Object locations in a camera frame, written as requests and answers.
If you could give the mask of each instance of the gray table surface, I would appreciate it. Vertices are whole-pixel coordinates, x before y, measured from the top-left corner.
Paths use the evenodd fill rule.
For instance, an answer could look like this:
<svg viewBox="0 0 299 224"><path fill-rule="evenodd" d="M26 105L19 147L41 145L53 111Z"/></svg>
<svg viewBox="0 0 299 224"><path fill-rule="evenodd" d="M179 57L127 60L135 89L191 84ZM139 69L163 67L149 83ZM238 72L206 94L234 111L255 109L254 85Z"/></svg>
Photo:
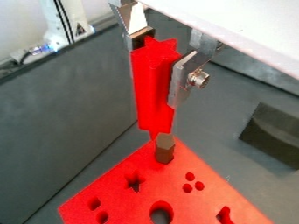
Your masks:
<svg viewBox="0 0 299 224"><path fill-rule="evenodd" d="M239 140L261 102L299 117L299 98L209 64L210 85L178 109L174 134L275 223L299 220L299 171ZM134 125L26 224L59 224L59 205L149 141Z"/></svg>

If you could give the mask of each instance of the red rectangular block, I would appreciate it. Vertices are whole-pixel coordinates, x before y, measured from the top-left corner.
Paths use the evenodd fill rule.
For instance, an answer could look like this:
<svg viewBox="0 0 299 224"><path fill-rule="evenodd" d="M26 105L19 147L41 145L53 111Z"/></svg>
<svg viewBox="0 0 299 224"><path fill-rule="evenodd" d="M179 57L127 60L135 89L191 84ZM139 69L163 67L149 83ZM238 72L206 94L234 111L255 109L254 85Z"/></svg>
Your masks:
<svg viewBox="0 0 299 224"><path fill-rule="evenodd" d="M173 224L267 224L273 221L175 139L174 160L155 160L147 143L59 208L66 224L151 224L163 209Z"/></svg>
<svg viewBox="0 0 299 224"><path fill-rule="evenodd" d="M182 56L175 48L175 39L161 42L146 37L145 47L131 52L138 125L150 131L153 139L173 130L174 109L167 97L173 65Z"/></svg>

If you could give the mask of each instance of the red board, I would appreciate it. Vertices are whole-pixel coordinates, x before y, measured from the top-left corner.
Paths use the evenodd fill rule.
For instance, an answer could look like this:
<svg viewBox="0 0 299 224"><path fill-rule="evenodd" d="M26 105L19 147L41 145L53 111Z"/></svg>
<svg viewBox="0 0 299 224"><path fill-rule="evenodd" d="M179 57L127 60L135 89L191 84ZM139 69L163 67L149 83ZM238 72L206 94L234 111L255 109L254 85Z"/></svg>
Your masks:
<svg viewBox="0 0 299 224"><path fill-rule="evenodd" d="M167 97L173 65L182 56L175 48L175 39L159 42L146 37L145 47L131 52L138 124L142 130L150 130L153 139L173 130L174 109Z"/></svg>
<svg viewBox="0 0 299 224"><path fill-rule="evenodd" d="M173 224L273 223L178 138L175 144L173 162L159 164L147 143L61 206L65 223L151 224L158 208Z"/></svg>

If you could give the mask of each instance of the red shape sorter board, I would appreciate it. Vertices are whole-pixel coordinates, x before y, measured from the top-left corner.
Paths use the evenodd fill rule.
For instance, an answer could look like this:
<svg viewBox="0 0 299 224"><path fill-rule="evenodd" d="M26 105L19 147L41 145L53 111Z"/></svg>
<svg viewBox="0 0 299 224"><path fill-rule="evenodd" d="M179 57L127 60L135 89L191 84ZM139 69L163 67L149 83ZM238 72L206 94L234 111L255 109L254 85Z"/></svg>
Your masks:
<svg viewBox="0 0 299 224"><path fill-rule="evenodd" d="M66 224L150 224L155 209L173 224L273 223L178 138L170 164L157 162L151 141L59 211Z"/></svg>

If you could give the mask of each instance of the star-shaped hole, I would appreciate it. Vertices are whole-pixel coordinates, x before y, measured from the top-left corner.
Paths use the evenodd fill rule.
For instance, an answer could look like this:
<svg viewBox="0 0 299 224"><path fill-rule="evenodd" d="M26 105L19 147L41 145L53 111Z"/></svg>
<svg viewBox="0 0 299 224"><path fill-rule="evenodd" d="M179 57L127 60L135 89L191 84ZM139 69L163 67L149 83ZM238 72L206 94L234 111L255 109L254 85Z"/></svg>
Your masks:
<svg viewBox="0 0 299 224"><path fill-rule="evenodd" d="M146 182L146 179L139 175L138 171L135 171L131 175L126 175L127 181L127 189L133 188L133 190L139 193L141 185Z"/></svg>

